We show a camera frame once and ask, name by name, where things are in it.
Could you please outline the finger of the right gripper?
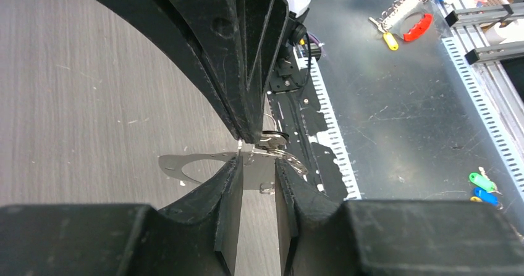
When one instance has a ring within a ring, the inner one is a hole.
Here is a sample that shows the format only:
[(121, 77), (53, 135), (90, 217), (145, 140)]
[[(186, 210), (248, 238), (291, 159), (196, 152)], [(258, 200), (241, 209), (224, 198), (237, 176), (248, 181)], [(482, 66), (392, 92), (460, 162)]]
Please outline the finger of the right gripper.
[(253, 141), (245, 114), (233, 109), (196, 36), (169, 0), (96, 0), (160, 49), (208, 100), (236, 140)]
[(240, 138), (261, 137), (264, 94), (273, 71), (289, 8), (286, 0), (237, 0), (243, 70), (240, 71)]

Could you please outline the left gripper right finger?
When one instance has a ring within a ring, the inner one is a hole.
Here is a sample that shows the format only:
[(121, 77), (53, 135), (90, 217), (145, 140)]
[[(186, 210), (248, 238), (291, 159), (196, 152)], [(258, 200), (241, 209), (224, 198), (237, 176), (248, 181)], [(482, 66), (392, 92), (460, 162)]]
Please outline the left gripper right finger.
[(335, 202), (275, 163), (282, 275), (522, 275), (523, 245), (493, 207)]

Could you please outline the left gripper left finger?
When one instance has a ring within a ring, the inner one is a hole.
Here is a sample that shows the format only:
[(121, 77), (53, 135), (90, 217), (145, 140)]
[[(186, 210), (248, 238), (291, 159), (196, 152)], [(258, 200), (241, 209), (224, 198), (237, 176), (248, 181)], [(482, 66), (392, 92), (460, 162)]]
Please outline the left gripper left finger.
[(177, 201), (1, 208), (2, 275), (233, 275), (243, 185), (217, 176)]

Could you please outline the large metal keyring holder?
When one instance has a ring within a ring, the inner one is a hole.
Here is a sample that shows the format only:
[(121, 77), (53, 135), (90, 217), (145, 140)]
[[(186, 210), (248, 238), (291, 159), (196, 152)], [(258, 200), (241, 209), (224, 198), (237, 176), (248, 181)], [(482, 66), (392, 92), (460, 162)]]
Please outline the large metal keyring holder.
[(238, 172), (244, 190), (260, 190), (262, 184), (274, 182), (276, 159), (290, 165), (300, 177), (308, 173), (297, 157), (284, 151), (282, 146), (270, 146), (267, 141), (250, 151), (163, 155), (159, 156), (158, 164), (168, 178), (192, 191), (215, 176), (225, 179)]

